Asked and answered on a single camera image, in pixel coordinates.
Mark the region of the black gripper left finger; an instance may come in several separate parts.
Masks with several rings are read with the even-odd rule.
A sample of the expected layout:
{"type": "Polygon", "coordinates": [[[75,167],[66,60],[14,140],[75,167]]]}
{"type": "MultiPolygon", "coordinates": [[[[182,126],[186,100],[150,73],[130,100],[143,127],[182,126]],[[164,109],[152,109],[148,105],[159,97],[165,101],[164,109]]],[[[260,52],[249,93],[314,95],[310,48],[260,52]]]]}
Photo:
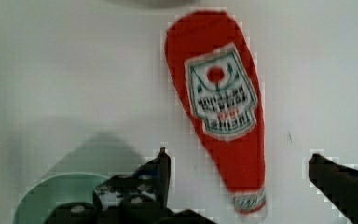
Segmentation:
{"type": "Polygon", "coordinates": [[[119,206],[126,196],[144,195],[162,205],[168,202],[171,158],[162,147],[151,161],[131,175],[114,175],[93,190],[93,203],[102,211],[119,206]]]}

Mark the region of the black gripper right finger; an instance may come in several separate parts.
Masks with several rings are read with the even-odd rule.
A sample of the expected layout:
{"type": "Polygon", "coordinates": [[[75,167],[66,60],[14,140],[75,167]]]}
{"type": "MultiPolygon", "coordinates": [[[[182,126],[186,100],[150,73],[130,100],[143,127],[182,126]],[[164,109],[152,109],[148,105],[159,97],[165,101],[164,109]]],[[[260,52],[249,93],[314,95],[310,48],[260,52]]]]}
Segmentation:
{"type": "Polygon", "coordinates": [[[321,154],[309,160],[310,182],[352,223],[358,224],[358,170],[321,154]]]}

